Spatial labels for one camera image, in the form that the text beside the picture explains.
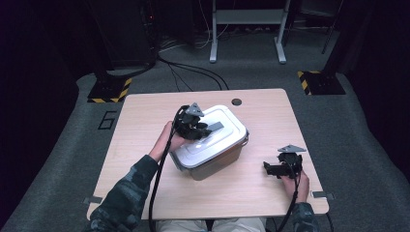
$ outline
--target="white lid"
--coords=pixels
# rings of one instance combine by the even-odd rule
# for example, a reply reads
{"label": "white lid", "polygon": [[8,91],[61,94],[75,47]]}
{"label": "white lid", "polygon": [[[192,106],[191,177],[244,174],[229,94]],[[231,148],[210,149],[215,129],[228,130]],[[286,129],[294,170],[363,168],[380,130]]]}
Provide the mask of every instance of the white lid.
{"label": "white lid", "polygon": [[201,123],[211,126],[221,122],[223,128],[213,131],[208,137],[185,144],[173,152],[174,158],[177,158],[187,168],[193,168],[211,160],[247,136],[245,126],[225,105],[215,105],[204,110],[203,113],[205,116],[201,118]]}

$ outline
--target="plastic container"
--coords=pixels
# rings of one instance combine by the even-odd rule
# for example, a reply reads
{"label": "plastic container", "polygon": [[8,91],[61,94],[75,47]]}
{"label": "plastic container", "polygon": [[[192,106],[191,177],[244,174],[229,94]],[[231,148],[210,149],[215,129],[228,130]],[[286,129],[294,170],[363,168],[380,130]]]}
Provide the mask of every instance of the plastic container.
{"label": "plastic container", "polygon": [[223,128],[170,153],[178,169],[188,171],[195,181],[204,180],[237,160],[249,135],[245,126],[224,105],[213,106],[203,113],[205,116],[200,122],[208,126],[220,122]]}

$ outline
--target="gray carpet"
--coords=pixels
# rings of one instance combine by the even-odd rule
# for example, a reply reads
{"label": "gray carpet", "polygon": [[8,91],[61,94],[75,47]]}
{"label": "gray carpet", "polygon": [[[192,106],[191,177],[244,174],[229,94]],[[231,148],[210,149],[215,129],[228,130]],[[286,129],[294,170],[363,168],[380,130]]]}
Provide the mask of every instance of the gray carpet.
{"label": "gray carpet", "polygon": [[[278,63],[272,34],[232,35],[220,42],[218,62],[210,64],[210,45],[178,46],[162,58],[218,73],[230,89],[282,88],[293,106],[310,155],[329,201],[335,231],[410,231],[410,186],[366,126],[366,119],[346,77],[337,77],[341,96],[306,96],[297,71],[321,70],[332,50],[321,49],[325,36],[294,31],[285,48],[287,64]],[[193,91],[218,90],[206,76],[176,70]],[[80,231],[87,222],[85,197],[93,194],[112,130],[98,130],[106,111],[118,119],[121,103],[87,103],[95,77],[77,81],[80,94],[73,114],[46,164],[2,231]],[[180,91],[190,89],[178,80]],[[178,92],[169,67],[158,62],[135,77],[129,94]],[[319,216],[322,231],[330,231]],[[280,224],[281,217],[275,222]],[[275,231],[274,222],[268,228]],[[138,231],[149,231],[143,221]],[[285,231],[292,231],[289,221]]]}

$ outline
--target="pants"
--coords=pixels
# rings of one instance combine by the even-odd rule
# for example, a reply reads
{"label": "pants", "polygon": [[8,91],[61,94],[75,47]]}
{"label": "pants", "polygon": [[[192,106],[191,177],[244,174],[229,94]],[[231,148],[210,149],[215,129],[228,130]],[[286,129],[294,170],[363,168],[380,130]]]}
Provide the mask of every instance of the pants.
{"label": "pants", "polygon": [[[160,220],[156,222],[159,232],[208,232],[205,220]],[[240,217],[216,219],[212,232],[264,232],[263,217]]]}

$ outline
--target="camouflage jacket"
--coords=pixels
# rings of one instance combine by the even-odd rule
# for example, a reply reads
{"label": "camouflage jacket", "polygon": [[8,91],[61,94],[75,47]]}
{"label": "camouflage jacket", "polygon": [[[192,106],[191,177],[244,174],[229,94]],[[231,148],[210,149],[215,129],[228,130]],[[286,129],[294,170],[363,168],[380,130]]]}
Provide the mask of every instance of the camouflage jacket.
{"label": "camouflage jacket", "polygon": [[[108,193],[104,202],[91,214],[84,231],[133,231],[141,220],[150,184],[158,164],[144,156],[130,172]],[[295,232],[316,232],[318,224],[308,203],[299,203],[293,209]]]}

